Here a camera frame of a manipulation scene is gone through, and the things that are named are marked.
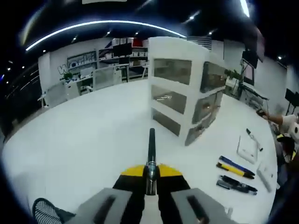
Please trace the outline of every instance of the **cable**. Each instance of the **cable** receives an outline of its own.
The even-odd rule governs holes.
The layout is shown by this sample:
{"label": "cable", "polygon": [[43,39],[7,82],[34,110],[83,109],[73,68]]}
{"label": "cable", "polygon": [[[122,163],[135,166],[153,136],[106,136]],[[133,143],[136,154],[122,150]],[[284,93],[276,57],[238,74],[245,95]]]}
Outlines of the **cable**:
{"label": "cable", "polygon": [[267,101],[267,114],[268,114],[268,123],[270,125],[270,120],[269,120],[269,106],[268,106],[268,101]]}
{"label": "cable", "polygon": [[[247,94],[247,90],[244,90],[244,92],[246,93],[246,96],[249,98],[249,95]],[[262,108],[262,104],[260,104],[259,102],[257,102],[258,103],[258,105],[260,106],[260,109],[262,109],[263,110],[263,108]]]}
{"label": "cable", "polygon": [[[242,70],[241,70],[241,76],[243,77],[243,72],[245,71],[245,69],[247,68],[247,66],[248,66],[249,64],[247,63],[247,65],[244,67],[244,66],[242,66]],[[235,85],[234,85],[234,87],[233,87],[233,89],[230,91],[230,93],[233,95],[233,96],[235,96],[235,97],[237,97],[235,94],[234,94],[234,90],[235,90],[235,86],[237,85],[237,82],[239,81],[239,83],[241,82],[240,80],[238,80],[238,79],[236,79],[236,81],[235,81]]]}

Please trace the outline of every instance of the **curved light strip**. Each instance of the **curved light strip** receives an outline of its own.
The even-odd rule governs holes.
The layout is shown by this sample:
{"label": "curved light strip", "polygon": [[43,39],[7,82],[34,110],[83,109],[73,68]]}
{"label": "curved light strip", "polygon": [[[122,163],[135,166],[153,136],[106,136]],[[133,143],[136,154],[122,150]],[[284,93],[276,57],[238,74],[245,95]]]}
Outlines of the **curved light strip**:
{"label": "curved light strip", "polygon": [[135,22],[135,21],[123,21],[123,20],[103,20],[103,21],[92,21],[92,22],[85,22],[85,23],[80,23],[80,24],[77,24],[77,25],[73,25],[73,26],[70,26],[70,27],[66,27],[66,28],[63,28],[63,29],[60,29],[60,30],[57,30],[55,31],[54,33],[51,33],[49,35],[46,35],[44,36],[42,39],[36,41],[35,43],[31,44],[29,47],[27,47],[26,51],[30,50],[31,48],[33,48],[34,46],[38,45],[40,42],[48,39],[49,37],[51,36],[54,36],[56,34],[59,34],[65,30],[68,30],[68,29],[73,29],[73,28],[76,28],[76,27],[81,27],[81,26],[85,26],[85,25],[90,25],[90,24],[97,24],[97,23],[130,23],[130,24],[137,24],[137,25],[143,25],[143,26],[147,26],[147,27],[153,27],[153,28],[157,28],[157,29],[161,29],[161,30],[165,30],[167,32],[170,32],[172,34],[175,34],[175,35],[178,35],[180,37],[186,37],[182,34],[179,34],[177,32],[174,32],[172,30],[169,30],[169,29],[166,29],[166,28],[163,28],[163,27],[158,27],[158,26],[155,26],[155,25],[151,25],[151,24],[148,24],[148,23],[143,23],[143,22]]}

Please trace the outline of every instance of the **office desk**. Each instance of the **office desk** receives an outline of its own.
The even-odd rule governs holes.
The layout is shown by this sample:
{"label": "office desk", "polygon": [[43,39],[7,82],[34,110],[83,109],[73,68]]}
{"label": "office desk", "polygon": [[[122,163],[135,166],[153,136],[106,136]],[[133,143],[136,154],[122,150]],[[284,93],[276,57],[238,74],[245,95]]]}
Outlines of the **office desk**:
{"label": "office desk", "polygon": [[[211,126],[188,147],[150,119],[148,81],[101,89],[56,106],[21,128],[5,145],[2,161],[21,203],[30,208],[38,197],[76,212],[78,206],[104,187],[112,187],[120,173],[145,164],[150,127],[156,129],[157,163],[180,170],[191,188],[200,188],[225,207],[239,223],[264,223],[275,191],[268,193],[259,177],[247,180],[216,167],[220,155],[256,172],[257,166],[237,156],[240,132],[248,128],[260,141],[274,173],[277,160],[268,123],[247,105],[226,95]],[[256,196],[216,186],[228,175],[258,189]]]}
{"label": "office desk", "polygon": [[93,77],[89,75],[81,79],[78,78],[76,80],[71,80],[70,82],[65,83],[65,92],[67,100],[79,97],[81,95],[82,82],[88,79],[91,79],[91,81],[93,81]]}

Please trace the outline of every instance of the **marker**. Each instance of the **marker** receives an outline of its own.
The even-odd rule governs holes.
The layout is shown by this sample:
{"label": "marker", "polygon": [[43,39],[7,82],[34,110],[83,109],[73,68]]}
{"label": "marker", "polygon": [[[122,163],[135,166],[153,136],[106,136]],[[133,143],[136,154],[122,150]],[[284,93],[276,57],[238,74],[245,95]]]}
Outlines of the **marker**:
{"label": "marker", "polygon": [[230,165],[226,165],[226,164],[222,164],[222,163],[218,162],[217,165],[216,165],[216,167],[219,167],[221,169],[224,169],[226,171],[230,171],[232,173],[238,174],[240,176],[243,176],[243,177],[246,177],[246,178],[249,178],[249,179],[254,179],[254,176],[252,176],[252,175],[250,175],[248,173],[245,173],[245,172],[243,172],[243,171],[241,171],[241,170],[239,170],[239,169],[237,169],[235,167],[232,167]]}
{"label": "marker", "polygon": [[227,164],[229,164],[229,165],[231,165],[233,167],[236,167],[237,169],[239,169],[239,170],[241,170],[241,171],[243,171],[245,173],[248,173],[248,174],[253,175],[253,176],[255,175],[255,173],[251,172],[249,169],[246,169],[246,168],[244,168],[244,167],[242,167],[242,166],[240,166],[240,165],[232,162],[231,160],[229,160],[228,158],[226,158],[224,156],[220,156],[219,160],[222,160],[223,162],[226,162]]}
{"label": "marker", "polygon": [[251,187],[245,183],[241,183],[237,180],[234,180],[233,178],[230,178],[225,175],[221,175],[216,183],[216,185],[223,187],[225,189],[234,189],[243,193],[251,194],[251,195],[257,195],[257,189],[254,187]]}

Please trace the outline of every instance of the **person's hand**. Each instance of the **person's hand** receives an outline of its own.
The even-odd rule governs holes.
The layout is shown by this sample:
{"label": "person's hand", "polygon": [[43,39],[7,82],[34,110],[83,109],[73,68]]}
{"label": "person's hand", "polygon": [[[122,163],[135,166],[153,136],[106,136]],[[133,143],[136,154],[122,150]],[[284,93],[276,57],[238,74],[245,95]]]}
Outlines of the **person's hand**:
{"label": "person's hand", "polygon": [[258,110],[256,111],[256,113],[257,113],[258,116],[260,116],[260,117],[263,117],[263,116],[266,116],[266,117],[267,117],[266,112],[263,111],[262,109],[258,109]]}
{"label": "person's hand", "polygon": [[266,113],[264,110],[262,110],[262,109],[258,109],[258,110],[256,111],[256,113],[258,114],[258,116],[264,118],[265,120],[268,120],[267,113]]}

